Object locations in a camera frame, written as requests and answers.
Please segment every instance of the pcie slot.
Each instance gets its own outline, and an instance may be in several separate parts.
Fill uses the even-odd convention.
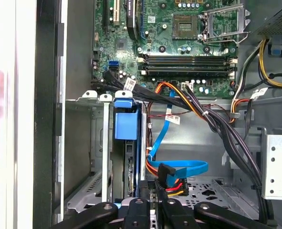
[[[120,24],[120,0],[114,0],[113,23],[114,25]]]
[[[109,0],[103,0],[103,29],[105,34],[108,34],[108,23],[109,23]]]

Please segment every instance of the red wire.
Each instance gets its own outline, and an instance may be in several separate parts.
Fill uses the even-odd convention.
[[[167,188],[166,191],[176,191],[176,190],[178,190],[181,186],[182,186],[182,183],[180,183],[177,187]]]

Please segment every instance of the cable tie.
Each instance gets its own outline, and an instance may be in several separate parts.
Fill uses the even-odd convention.
[[[205,116],[205,115],[207,115],[208,113],[209,113],[208,111],[205,111],[205,112],[202,113],[202,116]]]

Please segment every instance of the sticker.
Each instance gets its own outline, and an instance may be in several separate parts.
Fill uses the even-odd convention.
[[[171,109],[170,108],[166,109],[166,114],[167,114],[165,116],[165,120],[166,121],[169,121],[171,123],[180,125],[180,117],[179,116],[177,116],[177,115],[168,115],[168,114],[171,114]]]
[[[156,17],[153,17],[153,16],[149,16],[147,18],[147,23],[155,23],[156,22]]]
[[[260,89],[258,92],[253,93],[250,99],[257,99],[259,96],[264,95],[267,90],[268,90],[268,87],[264,87]]]
[[[124,91],[133,91],[135,85],[136,85],[136,81],[128,77],[123,90]]]

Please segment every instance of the yellow wire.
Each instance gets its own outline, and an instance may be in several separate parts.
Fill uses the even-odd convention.
[[[183,191],[180,191],[180,192],[176,192],[176,193],[173,193],[173,194],[168,194],[167,196],[168,197],[173,197],[173,196],[177,196],[179,194],[183,193]]]
[[[261,68],[261,71],[262,71],[264,77],[267,79],[268,82],[270,82],[271,84],[273,84],[275,86],[282,87],[282,83],[278,83],[274,80],[271,80],[266,73],[266,70],[265,70],[265,67],[264,67],[264,61],[263,61],[264,49],[265,49],[265,42],[262,42],[262,44],[260,46],[260,68]]]

